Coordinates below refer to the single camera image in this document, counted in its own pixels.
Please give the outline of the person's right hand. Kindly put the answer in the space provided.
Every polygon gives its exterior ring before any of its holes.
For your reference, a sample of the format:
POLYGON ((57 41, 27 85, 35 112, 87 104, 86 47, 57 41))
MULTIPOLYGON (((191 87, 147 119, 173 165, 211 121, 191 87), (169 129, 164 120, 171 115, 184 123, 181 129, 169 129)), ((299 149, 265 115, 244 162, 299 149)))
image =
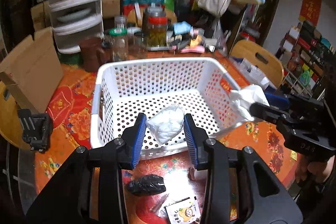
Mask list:
POLYGON ((335 192, 335 156, 326 162, 311 161, 305 155, 298 155, 297 168, 295 170, 295 182, 302 186, 309 175, 318 185, 323 185, 322 191, 335 192))

